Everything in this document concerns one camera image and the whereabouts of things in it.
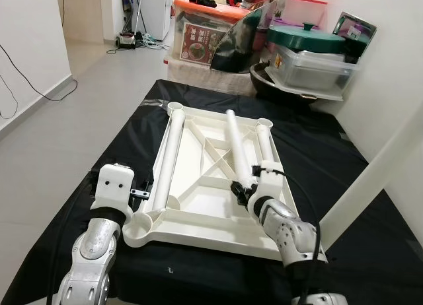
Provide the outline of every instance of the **table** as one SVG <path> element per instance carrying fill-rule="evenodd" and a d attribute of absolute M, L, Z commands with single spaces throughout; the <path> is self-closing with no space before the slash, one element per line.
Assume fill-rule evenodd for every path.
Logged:
<path fill-rule="evenodd" d="M 287 173 L 312 195 L 319 218 L 332 207 L 367 162 L 333 116 L 309 108 L 292 110 L 265 100 L 231 96 L 169 81 L 157 81 L 141 106 L 94 165 L 119 162 L 135 171 L 137 187 L 152 182 L 155 160 L 168 117 L 160 105 L 185 106 L 238 116 L 266 117 Z M 290 184 L 299 214 L 313 220 L 306 200 Z M 69 271 L 71 247 L 85 231 L 93 198 L 85 190 L 71 212 L 59 251 L 58 281 Z M 49 253 L 69 201 L 28 253 L 2 305 L 46 296 Z M 419 304 L 423 299 L 423 253 L 409 227 L 382 191 L 327 252 L 327 284 L 349 305 Z M 139 304 L 289 304 L 291 292 L 277 261 L 160 242 L 133 249 L 121 239 L 110 273 L 109 296 Z"/>

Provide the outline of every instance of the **green lid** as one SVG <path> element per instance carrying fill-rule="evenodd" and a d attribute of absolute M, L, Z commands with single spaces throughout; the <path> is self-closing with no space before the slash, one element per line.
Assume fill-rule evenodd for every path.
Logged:
<path fill-rule="evenodd" d="M 267 40 L 293 50 L 317 53 L 341 53 L 345 39 L 336 34 L 311 30 L 312 24 L 298 26 L 271 26 Z"/>

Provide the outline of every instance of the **clear plastic container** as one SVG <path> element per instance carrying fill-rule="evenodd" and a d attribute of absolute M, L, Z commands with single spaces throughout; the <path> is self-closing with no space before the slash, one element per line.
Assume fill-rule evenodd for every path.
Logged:
<path fill-rule="evenodd" d="M 172 56 L 194 63 L 211 63 L 220 39 L 249 10 L 217 5 L 216 8 L 174 0 L 176 20 Z"/>
<path fill-rule="evenodd" d="M 319 0 L 285 0 L 282 20 L 291 24 L 304 22 L 321 26 L 328 3 Z"/>
<path fill-rule="evenodd" d="M 344 55 L 300 51 L 275 45 L 269 69 L 277 81 L 295 88 L 341 92 L 359 65 L 344 62 Z"/>

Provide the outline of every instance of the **white plastic frame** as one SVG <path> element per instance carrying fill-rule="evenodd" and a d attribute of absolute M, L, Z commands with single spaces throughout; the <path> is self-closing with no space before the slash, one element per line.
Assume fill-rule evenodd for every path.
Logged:
<path fill-rule="evenodd" d="M 170 116 L 174 109 L 184 111 L 185 122 L 167 206 L 153 209 L 156 195 L 153 186 L 149 200 L 140 205 L 132 221 L 124 226 L 125 242 L 138 248 L 150 241 L 161 241 L 281 260 L 274 241 L 245 207 L 237 204 L 230 190 L 235 168 L 227 116 L 174 102 L 168 105 Z M 265 125 L 270 130 L 272 122 L 236 118 L 247 160 L 250 165 L 259 164 L 263 156 L 257 127 L 262 130 Z M 169 131 L 170 122 L 153 167 L 154 185 L 158 184 Z M 274 160 L 280 162 L 271 135 L 269 139 Z M 297 211 L 286 180 L 280 200 Z"/>

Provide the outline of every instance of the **cylindrical pipe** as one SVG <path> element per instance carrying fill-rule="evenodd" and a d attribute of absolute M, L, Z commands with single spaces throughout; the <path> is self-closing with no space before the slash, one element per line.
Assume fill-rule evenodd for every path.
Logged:
<path fill-rule="evenodd" d="M 258 125 L 256 127 L 256 132 L 263 160 L 274 161 L 272 146 L 270 145 L 269 127 L 267 125 Z"/>
<path fill-rule="evenodd" d="M 322 218 L 320 225 L 325 250 L 330 248 L 388 184 L 422 139 L 423 103 Z"/>
<path fill-rule="evenodd" d="M 252 168 L 249 166 L 247 156 L 245 155 L 243 142 L 241 141 L 241 137 L 239 135 L 235 113 L 233 110 L 228 109 L 226 114 L 229 134 L 231 136 L 235 173 L 238 179 L 237 182 L 241 183 L 241 185 L 245 188 L 251 188 L 251 185 L 254 183 L 252 178 Z"/>
<path fill-rule="evenodd" d="M 165 153 L 161 164 L 159 180 L 154 196 L 153 210 L 166 207 L 169 191 L 171 188 L 172 176 L 176 158 L 178 156 L 180 138 L 182 137 L 182 128 L 185 122 L 185 112 L 182 109 L 175 109 L 171 114 L 171 123 Z"/>

